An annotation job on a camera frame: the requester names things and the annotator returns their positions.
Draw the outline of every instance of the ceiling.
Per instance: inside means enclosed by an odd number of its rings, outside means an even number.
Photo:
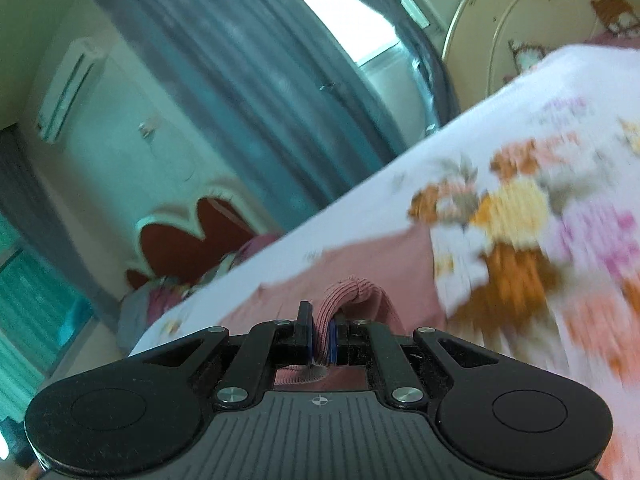
[[[0,129],[18,121],[40,59],[74,0],[0,0]]]

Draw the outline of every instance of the wooden headboard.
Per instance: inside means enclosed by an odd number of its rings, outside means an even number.
[[[640,0],[627,0],[636,9]],[[504,85],[516,68],[508,41],[558,48],[604,31],[591,0],[462,0],[443,58],[462,111]]]
[[[168,222],[149,222],[139,234],[140,250],[152,276],[128,269],[127,281],[134,289],[160,276],[173,276],[182,283],[196,283],[220,260],[255,236],[231,202],[202,197],[196,205],[204,237],[198,237]]]

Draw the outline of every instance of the air conditioner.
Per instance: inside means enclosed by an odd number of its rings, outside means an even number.
[[[54,143],[89,74],[104,59],[104,54],[89,38],[74,40],[58,65],[44,96],[36,130],[42,140]]]

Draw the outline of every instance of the red headboard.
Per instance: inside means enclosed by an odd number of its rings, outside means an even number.
[[[140,248],[155,277],[174,276],[183,283],[196,283],[226,254],[255,236],[226,200],[203,197],[198,200],[197,213],[204,240],[168,224],[150,223],[140,230]],[[127,281],[133,288],[149,279],[138,270],[127,270]]]

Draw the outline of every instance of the curtain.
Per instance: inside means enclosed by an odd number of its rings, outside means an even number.
[[[0,216],[0,253],[7,250],[18,241],[20,236],[14,227]]]
[[[360,0],[382,14],[413,58],[414,76],[425,103],[427,125],[436,130],[460,113],[447,69],[424,31],[404,10],[401,0]]]
[[[15,125],[0,132],[0,214],[16,229],[26,250],[84,295],[97,317],[115,332],[118,301],[84,266],[33,172]]]
[[[0,331],[42,374],[58,360],[59,332],[77,297],[24,251],[0,272]]]
[[[95,0],[290,230],[406,149],[303,0]]]
[[[20,422],[44,374],[0,335],[0,420]]]

